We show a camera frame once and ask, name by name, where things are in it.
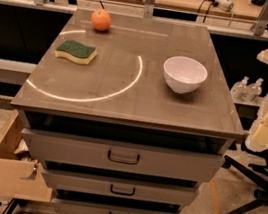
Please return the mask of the grey drawer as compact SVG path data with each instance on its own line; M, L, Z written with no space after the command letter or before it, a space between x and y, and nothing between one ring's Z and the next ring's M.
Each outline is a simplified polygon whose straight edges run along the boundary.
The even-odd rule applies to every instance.
M136 208L123 208L96 203L85 203L72 200L53 199L54 206L69 214L174 214L167 212L155 212Z
M198 196L198 189L138 180L125 180L100 175L42 170L47 186L73 192L86 192L117 198L149 202L189 205Z
M32 157L39 160L201 183L211 180L223 162L219 155L90 139L52 131L26 128L21 135Z

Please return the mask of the grey top drawer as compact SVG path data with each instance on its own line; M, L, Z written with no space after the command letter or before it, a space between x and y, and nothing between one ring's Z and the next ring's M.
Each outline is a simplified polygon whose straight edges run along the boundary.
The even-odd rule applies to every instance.
M211 180L223 162L219 155L90 139L52 131L26 128L21 135L32 157L39 160L201 183Z

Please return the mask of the grey drawer cabinet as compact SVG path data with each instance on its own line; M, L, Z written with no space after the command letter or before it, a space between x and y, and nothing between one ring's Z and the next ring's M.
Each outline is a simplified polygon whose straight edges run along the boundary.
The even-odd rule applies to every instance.
M221 65L204 27L115 15L98 33L89 13L77 10L60 38L96 47L85 66L47 51L12 101L23 129L52 131L140 146L224 156L243 135ZM186 56L205 66L208 78L186 94L172 91L163 64ZM199 190L195 182L39 160L42 170L100 175ZM52 189L52 199L181 214L186 205Z

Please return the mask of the grey bottom drawer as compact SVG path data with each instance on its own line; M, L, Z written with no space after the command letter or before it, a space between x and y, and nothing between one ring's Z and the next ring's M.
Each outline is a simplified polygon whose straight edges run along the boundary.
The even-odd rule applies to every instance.
M167 212L155 212L136 208L123 208L96 203L85 203L72 200L53 199L54 206L69 214L174 214Z

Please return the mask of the clear bottle right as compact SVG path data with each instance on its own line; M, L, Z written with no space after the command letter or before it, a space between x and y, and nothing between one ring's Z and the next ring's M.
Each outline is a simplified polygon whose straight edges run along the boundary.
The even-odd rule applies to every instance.
M246 102L252 102L254 101L261 93L262 93L262 82L263 79L259 78L257 81L254 83L251 83L247 89L246 93L244 94L244 100Z

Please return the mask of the white bowl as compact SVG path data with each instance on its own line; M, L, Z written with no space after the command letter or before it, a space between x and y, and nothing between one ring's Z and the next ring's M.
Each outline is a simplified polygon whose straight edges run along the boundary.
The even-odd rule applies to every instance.
M177 94L191 93L208 78L207 69L197 60L186 56L174 56L163 64L164 80Z

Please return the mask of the orange fruit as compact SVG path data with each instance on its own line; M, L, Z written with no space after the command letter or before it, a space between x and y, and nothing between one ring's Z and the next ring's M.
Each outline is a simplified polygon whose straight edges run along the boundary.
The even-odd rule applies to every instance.
M91 23L94 29L106 31L111 25L111 16L105 9L97 9L91 14Z

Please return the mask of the green yellow sponge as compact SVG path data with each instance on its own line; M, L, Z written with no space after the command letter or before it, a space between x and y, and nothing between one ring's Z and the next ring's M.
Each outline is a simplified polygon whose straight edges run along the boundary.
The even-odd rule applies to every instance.
M54 55L58 58L68 59L78 65L87 65L97 55L97 49L78 41L65 40L56 47Z

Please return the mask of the cardboard box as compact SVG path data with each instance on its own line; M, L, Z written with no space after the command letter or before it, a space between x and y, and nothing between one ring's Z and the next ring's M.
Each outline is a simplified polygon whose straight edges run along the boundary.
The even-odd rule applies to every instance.
M41 175L42 165L24 161L14 153L24 127L18 114L13 110L0 129L0 196L49 202L52 189Z

